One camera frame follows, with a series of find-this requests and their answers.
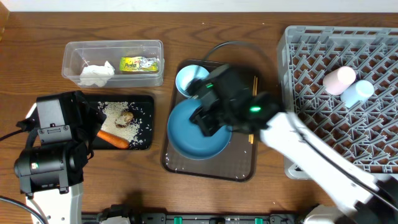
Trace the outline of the white tissue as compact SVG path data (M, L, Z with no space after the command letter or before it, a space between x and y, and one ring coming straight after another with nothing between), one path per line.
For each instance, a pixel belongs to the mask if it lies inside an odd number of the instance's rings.
M104 87L109 79L114 77L115 69L108 62L105 61L103 66L90 65L85 67L80 74L81 86L93 86Z

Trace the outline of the light blue plastic cup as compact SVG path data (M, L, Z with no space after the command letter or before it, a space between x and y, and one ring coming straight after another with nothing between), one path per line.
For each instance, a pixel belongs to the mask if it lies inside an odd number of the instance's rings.
M341 95L340 99L345 107L351 108L357 102L365 102L374 94L374 86L367 80L360 80L349 86Z

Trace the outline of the orange carrot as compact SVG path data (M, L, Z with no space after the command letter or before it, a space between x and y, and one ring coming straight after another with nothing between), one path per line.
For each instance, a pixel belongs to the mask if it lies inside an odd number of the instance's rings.
M105 131L99 130L97 136L102 140L105 140L106 142L117 147L118 149L127 149L129 147L129 141L113 134L107 133Z

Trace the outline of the brown food scrap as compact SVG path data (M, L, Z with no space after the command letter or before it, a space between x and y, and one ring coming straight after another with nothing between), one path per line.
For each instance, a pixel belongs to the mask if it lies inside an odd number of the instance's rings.
M129 126L133 120L134 115L129 111L122 111L121 114L115 119L115 125L117 128L125 128Z

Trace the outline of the light blue rice bowl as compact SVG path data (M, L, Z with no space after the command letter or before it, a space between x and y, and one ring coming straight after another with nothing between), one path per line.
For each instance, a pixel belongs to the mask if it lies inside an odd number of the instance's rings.
M199 65L187 65L183 67L176 76L175 86L177 90L186 98L190 98L187 88L194 78L205 79L209 71Z

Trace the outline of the green snack wrapper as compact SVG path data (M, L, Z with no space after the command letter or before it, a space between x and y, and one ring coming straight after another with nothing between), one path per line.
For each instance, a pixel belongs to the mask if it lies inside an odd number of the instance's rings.
M156 72L159 69L157 58L122 57L119 63L122 72Z

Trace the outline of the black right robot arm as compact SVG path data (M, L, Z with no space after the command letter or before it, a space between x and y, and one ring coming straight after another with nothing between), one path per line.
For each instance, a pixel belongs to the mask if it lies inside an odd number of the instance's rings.
M303 223L397 223L397 179L377 179L344 159L272 95L253 95L241 81L217 79L194 79L187 91L201 103L190 120L204 135L222 125L258 133L329 195L334 206L316 206Z

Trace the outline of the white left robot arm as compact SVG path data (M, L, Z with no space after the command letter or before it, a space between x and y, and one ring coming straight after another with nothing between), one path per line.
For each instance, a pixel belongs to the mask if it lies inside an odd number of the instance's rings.
M14 172L34 223L81 223L83 168L105 119L71 91L38 97L17 123L29 135Z

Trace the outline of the pile of white rice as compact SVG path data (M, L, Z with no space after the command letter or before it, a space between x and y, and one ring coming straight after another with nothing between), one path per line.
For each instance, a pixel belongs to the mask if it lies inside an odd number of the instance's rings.
M131 150L147 149L152 143L153 105L127 101L99 101L98 109L106 115L101 130L129 141ZM115 119L122 111L134 115L129 126L117 128Z

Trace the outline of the blue plate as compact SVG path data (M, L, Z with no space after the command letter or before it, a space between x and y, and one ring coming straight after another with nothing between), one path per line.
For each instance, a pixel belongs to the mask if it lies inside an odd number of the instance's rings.
M204 136L189 117L201 105L199 100L186 99L172 110L167 123L167 135L174 149L189 159L204 160L219 154L230 142L229 127L221 127L214 135Z

